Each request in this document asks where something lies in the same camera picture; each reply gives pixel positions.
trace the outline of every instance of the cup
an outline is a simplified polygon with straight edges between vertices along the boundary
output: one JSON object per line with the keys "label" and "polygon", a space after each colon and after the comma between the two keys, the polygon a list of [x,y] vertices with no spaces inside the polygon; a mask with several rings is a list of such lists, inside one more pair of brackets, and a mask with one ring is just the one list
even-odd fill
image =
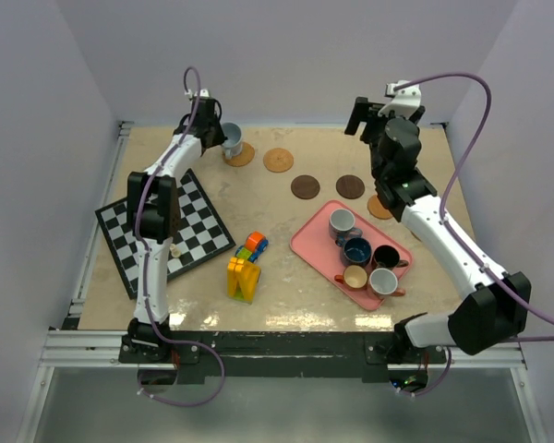
{"label": "cup", "polygon": [[223,155],[230,160],[242,152],[242,129],[236,123],[222,123],[222,131],[227,137],[222,144]]}
{"label": "cup", "polygon": [[402,297],[406,290],[398,289],[398,279],[386,268],[378,268],[369,274],[368,289],[378,297]]}
{"label": "cup", "polygon": [[341,248],[341,261],[345,266],[367,266],[371,260],[371,245],[362,237],[337,237],[336,245]]}
{"label": "cup", "polygon": [[409,263],[406,260],[400,260],[398,249],[391,245],[382,245],[376,247],[371,259],[371,267],[377,268],[406,268]]}
{"label": "cup", "polygon": [[335,275],[334,280],[351,291],[359,291],[367,285],[367,272],[357,265],[351,265],[344,269],[343,274]]}
{"label": "cup", "polygon": [[360,237],[363,232],[355,228],[355,215],[350,210],[334,210],[329,218],[329,234],[334,240],[337,237]]}

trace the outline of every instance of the colorful building blocks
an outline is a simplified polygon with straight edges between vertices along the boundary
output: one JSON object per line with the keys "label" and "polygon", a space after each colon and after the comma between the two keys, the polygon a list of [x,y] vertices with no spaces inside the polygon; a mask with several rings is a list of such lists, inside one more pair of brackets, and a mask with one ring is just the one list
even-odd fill
{"label": "colorful building blocks", "polygon": [[265,252],[268,245],[269,241],[267,238],[262,233],[255,231],[248,236],[244,246],[240,246],[236,249],[235,256],[255,263],[259,259],[260,254]]}
{"label": "colorful building blocks", "polygon": [[259,282],[260,268],[244,258],[231,257],[228,263],[228,295],[252,303]]}
{"label": "colorful building blocks", "polygon": [[252,303],[260,277],[260,268],[254,263],[259,259],[269,241],[258,232],[248,236],[228,263],[228,295],[235,300]]}

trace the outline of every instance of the white wall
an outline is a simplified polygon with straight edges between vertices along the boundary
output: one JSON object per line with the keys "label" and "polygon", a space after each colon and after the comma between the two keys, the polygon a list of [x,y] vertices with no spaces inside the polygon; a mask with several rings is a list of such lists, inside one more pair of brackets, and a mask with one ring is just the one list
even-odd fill
{"label": "white wall", "polygon": [[[201,71],[226,117],[345,123],[354,98],[448,69],[477,71],[516,0],[57,0],[115,115],[175,124],[182,72]],[[431,85],[428,121],[467,90]]]}
{"label": "white wall", "polygon": [[69,305],[113,135],[54,1],[0,0],[0,442]]}
{"label": "white wall", "polygon": [[[554,0],[519,2],[480,75],[494,92],[493,109],[461,177],[476,238],[509,270],[522,270],[532,305],[554,316]],[[483,103],[473,86],[450,122],[454,155]],[[552,333],[529,316],[526,335]],[[554,442],[554,344],[525,346],[524,355]]]}

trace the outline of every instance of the blue mug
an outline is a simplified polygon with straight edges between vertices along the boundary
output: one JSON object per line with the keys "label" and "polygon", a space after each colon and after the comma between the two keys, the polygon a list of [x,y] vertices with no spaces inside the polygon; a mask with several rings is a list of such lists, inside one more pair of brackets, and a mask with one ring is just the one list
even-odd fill
{"label": "blue mug", "polygon": [[361,268],[371,261],[371,245],[363,237],[337,237],[337,246],[341,248],[341,261],[345,266],[357,265]]}

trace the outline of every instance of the chessboard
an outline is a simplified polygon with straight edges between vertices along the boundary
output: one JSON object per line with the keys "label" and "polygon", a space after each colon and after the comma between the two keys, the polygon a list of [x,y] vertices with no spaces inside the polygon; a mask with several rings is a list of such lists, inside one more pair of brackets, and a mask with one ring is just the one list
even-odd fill
{"label": "chessboard", "polygon": [[[173,243],[181,255],[174,258],[169,254],[168,281],[235,246],[234,239],[192,170],[185,173],[177,189],[181,223]],[[154,196],[148,201],[155,203],[155,200]],[[127,199],[122,198],[96,210],[96,217],[127,295],[134,300],[138,297],[138,247],[127,223]]]}

